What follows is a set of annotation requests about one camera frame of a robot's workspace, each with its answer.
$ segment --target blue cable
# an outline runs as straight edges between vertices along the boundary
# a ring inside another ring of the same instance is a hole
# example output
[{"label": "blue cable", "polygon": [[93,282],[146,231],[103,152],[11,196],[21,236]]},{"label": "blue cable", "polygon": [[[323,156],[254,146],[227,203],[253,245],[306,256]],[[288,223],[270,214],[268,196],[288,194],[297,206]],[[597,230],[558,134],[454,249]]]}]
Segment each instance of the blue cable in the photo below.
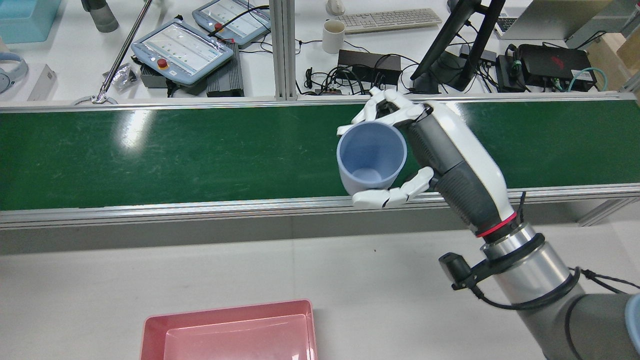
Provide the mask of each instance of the blue cable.
[{"label": "blue cable", "polygon": [[609,83],[609,80],[607,79],[607,74],[605,74],[604,71],[598,69],[597,67],[588,67],[586,69],[582,69],[578,71],[578,73],[573,77],[573,79],[571,79],[571,82],[569,83],[569,87],[566,89],[566,92],[571,91],[571,89],[573,88],[573,83],[578,78],[578,76],[580,76],[583,72],[589,71],[589,70],[597,71],[602,74],[602,77],[604,78],[604,86],[602,87],[601,91],[607,91],[607,84]]}]

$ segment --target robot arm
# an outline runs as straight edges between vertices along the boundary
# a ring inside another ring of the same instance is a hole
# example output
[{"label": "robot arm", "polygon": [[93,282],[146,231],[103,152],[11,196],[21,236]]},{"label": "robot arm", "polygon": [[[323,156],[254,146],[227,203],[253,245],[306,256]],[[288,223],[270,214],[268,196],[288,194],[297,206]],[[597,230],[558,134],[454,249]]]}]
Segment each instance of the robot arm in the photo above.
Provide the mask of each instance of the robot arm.
[{"label": "robot arm", "polygon": [[[548,360],[640,359],[640,294],[585,294],[579,272],[572,275],[542,234],[518,222],[500,168],[447,106],[413,104],[393,90],[371,94],[352,123],[403,129],[422,168],[400,188],[354,194],[356,206],[398,206],[432,187],[485,241],[486,259],[476,266],[453,253],[440,258],[454,290],[470,289],[489,305],[516,310]],[[489,276],[510,305],[480,291],[477,284]]]},{"label": "robot arm", "polygon": [[353,196],[360,209],[400,206],[433,187],[478,237],[501,236],[516,226],[502,172],[471,130],[446,105],[414,104],[395,90],[371,88],[372,97],[338,136],[362,121],[380,121],[404,129],[418,174],[400,188],[367,190]]}]

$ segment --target black power adapter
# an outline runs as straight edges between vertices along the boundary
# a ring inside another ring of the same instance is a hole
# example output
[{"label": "black power adapter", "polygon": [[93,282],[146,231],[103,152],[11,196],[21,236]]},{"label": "black power adapter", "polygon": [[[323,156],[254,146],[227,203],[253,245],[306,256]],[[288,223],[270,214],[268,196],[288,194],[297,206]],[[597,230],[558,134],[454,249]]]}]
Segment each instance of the black power adapter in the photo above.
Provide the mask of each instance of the black power adapter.
[{"label": "black power adapter", "polygon": [[[462,44],[460,46],[460,57],[466,59],[469,57],[469,53],[471,53],[471,48],[467,44]],[[485,63],[493,66],[496,62],[497,54],[493,51],[484,50],[482,55],[480,55],[480,61],[484,61]]]},{"label": "black power adapter", "polygon": [[[397,86],[402,68],[400,56],[364,53],[361,51],[340,50],[338,66],[347,67],[358,80]],[[339,79],[356,80],[348,71],[337,71]]]}]

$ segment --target laptop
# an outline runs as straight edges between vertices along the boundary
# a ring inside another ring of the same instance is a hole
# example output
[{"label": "laptop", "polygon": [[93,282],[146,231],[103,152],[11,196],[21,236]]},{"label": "laptop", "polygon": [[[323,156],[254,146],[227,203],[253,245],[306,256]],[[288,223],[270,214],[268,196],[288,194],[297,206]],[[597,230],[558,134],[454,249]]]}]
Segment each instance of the laptop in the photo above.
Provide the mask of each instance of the laptop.
[{"label": "laptop", "polygon": [[503,7],[495,32],[504,40],[566,40],[612,0],[533,0]]}]

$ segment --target green conveyor belt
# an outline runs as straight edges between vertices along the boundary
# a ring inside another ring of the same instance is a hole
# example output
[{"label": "green conveyor belt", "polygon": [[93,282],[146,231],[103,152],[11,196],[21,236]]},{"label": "green conveyor belt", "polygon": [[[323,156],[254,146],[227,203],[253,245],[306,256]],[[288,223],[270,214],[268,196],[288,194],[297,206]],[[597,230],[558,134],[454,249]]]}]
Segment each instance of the green conveyor belt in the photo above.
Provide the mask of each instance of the green conveyor belt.
[{"label": "green conveyor belt", "polygon": [[[453,105],[510,188],[640,183],[634,101]],[[345,195],[335,130],[361,108],[0,113],[0,210]]]}]

